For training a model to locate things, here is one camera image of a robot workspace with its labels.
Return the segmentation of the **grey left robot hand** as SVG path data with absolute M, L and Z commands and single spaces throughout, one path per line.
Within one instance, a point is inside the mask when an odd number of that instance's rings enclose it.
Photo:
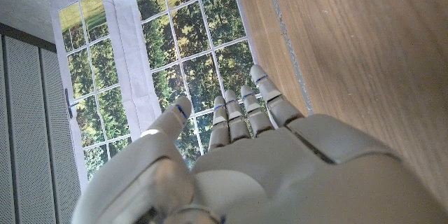
M 215 98 L 208 152 L 188 167 L 175 142 L 179 97 L 99 169 L 73 223 L 446 223 L 447 210 L 401 158 L 329 115 L 304 116 L 259 65 Z

